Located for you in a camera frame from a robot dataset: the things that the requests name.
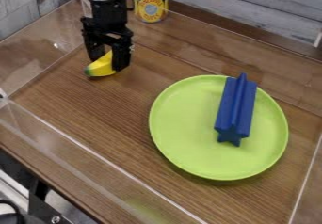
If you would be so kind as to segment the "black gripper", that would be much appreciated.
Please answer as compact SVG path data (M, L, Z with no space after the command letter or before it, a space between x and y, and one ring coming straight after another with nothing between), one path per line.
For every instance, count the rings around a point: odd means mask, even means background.
M133 32L126 27L130 10L126 0L80 0L82 6L81 35L88 57L96 61L104 45L112 47L112 69L120 72L129 66Z

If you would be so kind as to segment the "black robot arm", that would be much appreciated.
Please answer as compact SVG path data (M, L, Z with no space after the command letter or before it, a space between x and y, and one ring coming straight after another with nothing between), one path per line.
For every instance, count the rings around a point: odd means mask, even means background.
M92 63L88 77L109 76L129 66L133 32L126 27L126 0L88 0L92 16L80 18L81 36Z

